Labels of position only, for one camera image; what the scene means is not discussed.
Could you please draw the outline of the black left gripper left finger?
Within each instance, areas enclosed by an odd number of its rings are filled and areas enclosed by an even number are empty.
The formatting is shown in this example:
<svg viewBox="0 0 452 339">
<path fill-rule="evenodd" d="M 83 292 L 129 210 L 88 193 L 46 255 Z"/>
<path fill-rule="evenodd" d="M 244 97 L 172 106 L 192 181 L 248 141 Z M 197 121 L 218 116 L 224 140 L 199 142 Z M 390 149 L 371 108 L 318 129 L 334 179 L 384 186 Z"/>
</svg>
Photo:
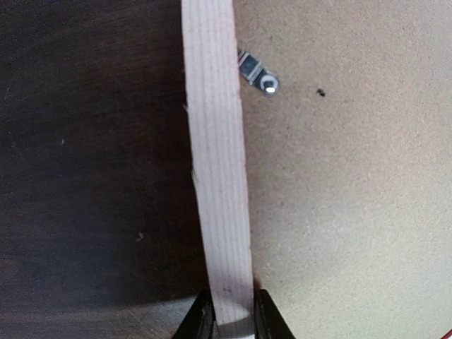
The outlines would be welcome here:
<svg viewBox="0 0 452 339">
<path fill-rule="evenodd" d="M 172 339 L 211 339 L 215 323 L 211 293 L 202 290 L 183 321 L 180 323 Z"/>
</svg>

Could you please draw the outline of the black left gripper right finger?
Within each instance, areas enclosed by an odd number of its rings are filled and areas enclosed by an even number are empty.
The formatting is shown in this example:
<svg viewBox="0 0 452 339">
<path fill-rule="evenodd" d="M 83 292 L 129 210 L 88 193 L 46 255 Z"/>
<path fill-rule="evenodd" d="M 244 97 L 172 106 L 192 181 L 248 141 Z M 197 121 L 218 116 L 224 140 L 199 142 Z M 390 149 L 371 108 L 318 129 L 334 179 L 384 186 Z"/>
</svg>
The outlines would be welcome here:
<svg viewBox="0 0 452 339">
<path fill-rule="evenodd" d="M 254 297 L 255 336 L 260 339 L 295 339 L 273 299 L 265 289 Z"/>
</svg>

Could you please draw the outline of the brown backing board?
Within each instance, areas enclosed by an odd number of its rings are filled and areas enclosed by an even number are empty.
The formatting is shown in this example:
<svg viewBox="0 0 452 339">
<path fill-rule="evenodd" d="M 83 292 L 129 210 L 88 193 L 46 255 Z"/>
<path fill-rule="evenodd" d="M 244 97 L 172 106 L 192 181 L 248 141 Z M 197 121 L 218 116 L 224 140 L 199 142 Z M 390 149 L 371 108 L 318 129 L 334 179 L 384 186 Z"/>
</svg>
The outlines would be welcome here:
<svg viewBox="0 0 452 339">
<path fill-rule="evenodd" d="M 451 2 L 236 1 L 254 275 L 297 338 L 451 329 Z"/>
</svg>

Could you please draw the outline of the pink wooden picture frame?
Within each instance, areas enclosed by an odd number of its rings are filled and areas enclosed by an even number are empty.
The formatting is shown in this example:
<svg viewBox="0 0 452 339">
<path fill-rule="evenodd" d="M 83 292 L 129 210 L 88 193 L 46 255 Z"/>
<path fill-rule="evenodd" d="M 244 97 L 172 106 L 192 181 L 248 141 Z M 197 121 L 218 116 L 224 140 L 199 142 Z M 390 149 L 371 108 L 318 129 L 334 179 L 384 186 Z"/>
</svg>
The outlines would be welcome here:
<svg viewBox="0 0 452 339">
<path fill-rule="evenodd" d="M 183 1 L 186 106 L 203 248 L 221 338 L 254 336 L 243 111 L 231 1 Z"/>
</svg>

